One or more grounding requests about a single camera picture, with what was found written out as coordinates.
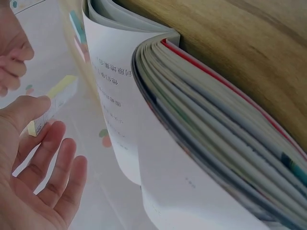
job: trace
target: light wood grain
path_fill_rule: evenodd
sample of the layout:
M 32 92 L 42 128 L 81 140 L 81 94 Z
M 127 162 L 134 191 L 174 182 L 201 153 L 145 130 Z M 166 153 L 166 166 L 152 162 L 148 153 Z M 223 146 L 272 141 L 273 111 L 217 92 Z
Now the light wood grain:
M 307 151 L 306 0 L 115 2 L 176 28 L 181 48 L 247 93 Z

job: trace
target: sticky note pad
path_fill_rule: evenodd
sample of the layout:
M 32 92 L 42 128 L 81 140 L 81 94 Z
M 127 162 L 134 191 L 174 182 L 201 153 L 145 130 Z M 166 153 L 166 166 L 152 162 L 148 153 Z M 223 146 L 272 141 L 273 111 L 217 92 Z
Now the sticky note pad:
M 76 45 L 76 48 L 77 48 L 80 56 L 83 58 L 83 60 L 85 62 L 88 62 L 90 60 L 90 54 L 89 54 L 86 46 L 79 42 L 77 36 L 75 36 L 74 40 L 75 40 L 75 45 Z
M 51 99 L 51 106 L 47 112 L 28 125 L 29 135 L 36 137 L 44 125 L 50 120 L 58 110 L 77 92 L 78 78 L 67 75 L 56 86 L 54 86 L 47 96 Z
M 76 14 L 75 11 L 71 11 L 69 13 L 69 18 L 71 20 L 71 24 L 73 26 L 73 29 L 75 30 L 76 36 L 78 37 L 78 40 L 81 44 L 86 43 L 86 37 L 85 32 L 82 29 L 81 22 Z

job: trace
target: human hand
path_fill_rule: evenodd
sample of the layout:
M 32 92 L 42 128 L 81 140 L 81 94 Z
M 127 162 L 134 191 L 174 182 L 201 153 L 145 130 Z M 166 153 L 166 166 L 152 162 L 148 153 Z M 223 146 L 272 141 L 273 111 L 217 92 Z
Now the human hand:
M 28 123 L 49 107 L 46 96 L 21 96 L 0 109 L 0 229 L 67 230 L 79 208 L 87 161 L 83 156 L 74 158 L 73 139 L 62 141 L 64 123 L 46 124 L 37 137 L 27 132 L 20 136 Z M 12 176 L 39 144 L 28 166 L 17 177 Z M 45 178 L 58 148 L 52 175 L 46 187 L 35 195 L 33 191 Z
M 34 51 L 9 4 L 0 3 L 0 96 L 20 87 L 19 78 L 26 73 L 25 61 Z

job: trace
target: open book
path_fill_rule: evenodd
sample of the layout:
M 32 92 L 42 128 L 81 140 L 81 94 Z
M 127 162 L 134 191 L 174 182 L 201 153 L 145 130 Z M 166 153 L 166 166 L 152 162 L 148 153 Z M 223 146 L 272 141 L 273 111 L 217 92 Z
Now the open book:
M 307 229 L 307 155 L 174 29 L 112 0 L 83 21 L 118 164 L 161 230 Z

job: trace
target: curved page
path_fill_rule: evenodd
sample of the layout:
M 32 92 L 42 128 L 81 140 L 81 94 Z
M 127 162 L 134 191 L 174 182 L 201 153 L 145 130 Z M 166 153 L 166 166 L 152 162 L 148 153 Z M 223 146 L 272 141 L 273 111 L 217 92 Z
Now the curved page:
M 143 41 L 162 32 L 136 32 L 116 29 L 93 22 L 83 1 L 83 20 L 89 54 L 104 111 L 106 125 L 118 164 L 134 183 L 140 184 L 136 130 L 138 121 L 133 109 L 135 84 L 131 59 L 136 47 Z M 179 37 L 173 29 L 170 34 Z
M 268 230 L 176 143 L 135 90 L 144 207 L 160 230 Z

